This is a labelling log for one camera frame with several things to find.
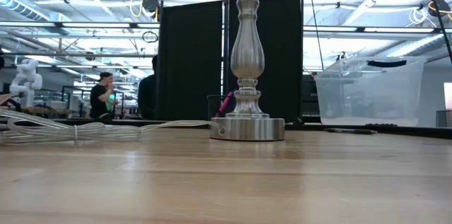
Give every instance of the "lamp base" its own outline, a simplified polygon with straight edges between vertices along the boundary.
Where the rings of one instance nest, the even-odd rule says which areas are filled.
[[[234,141],[279,141],[284,140],[284,119],[271,118],[212,118],[225,128],[220,134],[217,128],[210,128],[210,137]]]

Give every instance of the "person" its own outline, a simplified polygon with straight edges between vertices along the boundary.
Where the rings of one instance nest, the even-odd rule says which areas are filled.
[[[138,86],[138,108],[144,119],[155,117],[155,89],[158,55],[153,57],[154,74],[141,80]]]
[[[113,92],[113,74],[110,72],[102,72],[100,74],[99,83],[91,89],[91,118],[109,117],[111,104],[117,105],[117,100],[110,100],[110,94]]]

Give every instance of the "black curtain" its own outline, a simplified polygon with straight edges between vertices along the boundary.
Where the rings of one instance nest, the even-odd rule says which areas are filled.
[[[206,119],[221,87],[222,1],[163,8],[155,119]]]
[[[300,0],[259,0],[257,29],[266,59],[258,78],[259,105],[272,118],[293,122],[300,112],[302,21]],[[237,0],[230,5],[230,52],[239,29]],[[238,88],[229,72],[229,90]]]

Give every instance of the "wooden tabletop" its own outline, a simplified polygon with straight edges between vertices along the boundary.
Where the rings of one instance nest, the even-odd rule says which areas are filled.
[[[450,224],[452,141],[287,131],[0,146],[1,224]]]

